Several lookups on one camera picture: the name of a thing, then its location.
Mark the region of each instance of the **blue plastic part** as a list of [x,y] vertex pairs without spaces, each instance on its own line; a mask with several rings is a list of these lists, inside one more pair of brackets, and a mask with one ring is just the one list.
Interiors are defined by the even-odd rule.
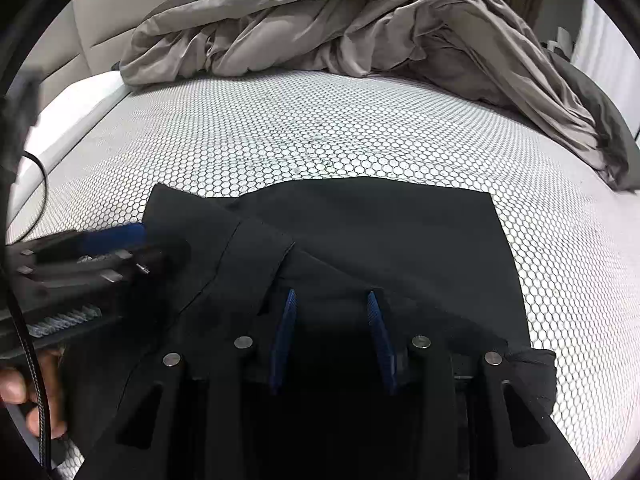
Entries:
[[367,297],[367,320],[369,321],[373,345],[376,348],[383,383],[387,392],[393,395],[398,386],[396,379],[396,354],[391,345],[391,339],[389,339],[378,300],[373,292],[370,292]]
[[80,249],[83,254],[94,256],[140,245],[145,240],[146,232],[142,224],[127,224],[101,231],[87,231],[82,237]]
[[273,347],[271,348],[271,373],[269,376],[269,387],[272,394],[277,394],[278,389],[282,386],[284,380],[284,371],[287,367],[287,358],[289,357],[289,348],[293,331],[296,326],[296,315],[298,312],[298,300],[296,299],[296,291],[289,290],[287,303],[285,303],[280,326],[276,334]]

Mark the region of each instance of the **white hexagonal mesh mattress cover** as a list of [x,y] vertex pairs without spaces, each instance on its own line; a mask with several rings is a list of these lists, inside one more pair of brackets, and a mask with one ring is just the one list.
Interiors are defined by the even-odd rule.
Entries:
[[[492,194],[531,343],[558,355],[553,419],[591,478],[609,480],[640,437],[640,196],[612,192],[519,116],[390,77],[267,72],[153,86],[50,174],[35,235],[137,221],[156,182],[238,196],[358,175]],[[42,186],[14,233],[41,199]]]

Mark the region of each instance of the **metal pin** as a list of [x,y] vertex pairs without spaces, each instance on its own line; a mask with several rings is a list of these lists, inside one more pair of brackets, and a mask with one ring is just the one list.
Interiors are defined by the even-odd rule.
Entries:
[[240,350],[249,348],[252,344],[254,344],[254,340],[247,335],[241,335],[234,341],[234,346]]
[[162,364],[164,366],[172,367],[177,365],[180,362],[180,354],[176,352],[169,352],[162,358]]
[[484,354],[484,360],[492,366],[497,366],[502,362],[502,356],[498,352],[487,352]]
[[416,348],[425,349],[431,346],[431,339],[424,335],[417,335],[411,339],[411,344]]

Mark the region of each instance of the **black cable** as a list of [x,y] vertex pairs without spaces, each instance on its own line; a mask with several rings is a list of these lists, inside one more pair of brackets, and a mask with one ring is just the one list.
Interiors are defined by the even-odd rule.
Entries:
[[[31,232],[35,229],[36,225],[40,222],[40,219],[44,215],[45,208],[47,206],[47,197],[49,196],[49,182],[47,179],[47,172],[44,169],[43,164],[40,159],[33,155],[33,153],[23,152],[23,156],[32,160],[36,166],[39,168],[42,173],[42,177],[44,179],[44,200],[42,201],[42,206],[40,207],[40,212],[38,213],[38,217],[31,224],[29,229],[20,236],[16,241],[21,242],[24,240]],[[4,273],[4,270],[0,269],[2,281],[4,283],[4,287],[6,288],[4,295],[6,298],[6,305],[9,309],[9,313],[11,314],[11,318],[14,322],[15,331],[18,336],[18,340],[20,341],[20,345],[22,346],[22,350],[24,351],[24,356],[27,361],[27,367],[29,368],[29,374],[31,375],[31,381],[33,381],[33,386],[36,393],[36,403],[38,405],[38,423],[39,423],[39,437],[38,437],[38,451],[40,454],[40,465],[46,469],[46,471],[51,470],[51,428],[50,428],[50,419],[49,419],[49,401],[47,400],[47,391],[44,386],[44,380],[42,379],[42,371],[40,370],[40,363],[38,362],[38,357],[36,355],[36,351],[33,348],[33,343],[31,342],[31,335],[29,334],[29,329],[27,328],[27,323],[24,320],[24,316],[22,315],[22,310],[20,309],[20,305],[18,304],[18,300],[15,297],[14,292],[11,290],[10,282],[7,279],[7,276]]]
[[47,171],[44,169],[44,166],[40,162],[40,159],[37,156],[33,155],[33,153],[29,153],[29,152],[22,152],[22,155],[28,158],[29,160],[33,161],[35,165],[38,167],[38,169],[40,170],[40,173],[42,174],[42,178],[44,180],[44,199],[42,200],[42,206],[40,207],[40,212],[38,213],[38,217],[27,229],[27,231],[20,238],[18,238],[14,243],[23,241],[36,228],[36,225],[38,225],[38,222],[40,222],[40,220],[42,219],[42,215],[44,215],[44,210],[47,207],[47,197],[49,196],[49,180],[47,179]]
[[33,386],[36,391],[36,403],[38,405],[38,421],[40,423],[40,436],[38,438],[38,450],[40,452],[40,465],[46,469],[51,470],[51,428],[49,420],[49,401],[47,400],[47,391],[44,387],[44,380],[42,379],[42,371],[40,370],[40,363],[36,356],[36,351],[33,348],[31,342],[31,335],[27,329],[27,323],[24,321],[22,310],[18,305],[18,300],[15,297],[14,292],[9,286],[9,281],[1,270],[2,282],[5,287],[6,305],[9,309],[9,314],[14,322],[15,331],[22,345],[24,356],[27,360],[27,366],[33,381]]

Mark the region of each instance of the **black garment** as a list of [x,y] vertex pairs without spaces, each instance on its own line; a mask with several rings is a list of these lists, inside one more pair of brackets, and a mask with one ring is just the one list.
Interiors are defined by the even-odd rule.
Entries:
[[[381,452],[396,442],[396,426],[409,436],[417,431],[417,417],[399,397],[388,402],[385,415],[372,401],[370,407],[362,404],[367,392],[382,395],[366,313],[373,290],[384,296],[401,338],[427,335],[461,354],[499,350],[545,409],[553,407],[554,354],[528,348],[511,251],[486,193],[347,178],[203,199],[158,185],[143,223],[150,238],[186,238],[191,257],[155,298],[130,299],[130,320],[66,350],[69,433],[85,454],[113,418],[125,388],[147,380],[158,352],[186,355],[190,374],[203,376],[216,359],[208,345],[217,327],[226,327],[230,341],[254,335],[251,330],[259,334],[265,327],[256,329],[254,320],[265,314],[262,325],[268,325],[267,314],[282,308],[292,289],[298,315],[284,389],[294,378],[303,384],[305,402],[311,396],[323,406],[303,411],[310,427],[327,425],[335,410],[359,416],[357,428],[375,425],[379,417],[379,427],[392,428],[370,443]],[[250,370],[255,382],[266,383],[260,364],[268,359],[258,354]],[[336,390],[339,399],[331,397]],[[405,394],[416,395],[411,389]],[[254,390],[247,395],[251,424],[262,419],[255,437],[266,442],[270,432],[261,432],[279,422],[270,419],[264,397]],[[327,406],[334,411],[328,414]],[[330,434],[331,427],[324,430]],[[332,442],[346,446],[350,438],[354,434],[341,430]],[[264,460],[283,453],[278,443],[271,439],[275,448]],[[287,441],[296,444],[304,443]],[[370,466],[379,470],[382,464]]]

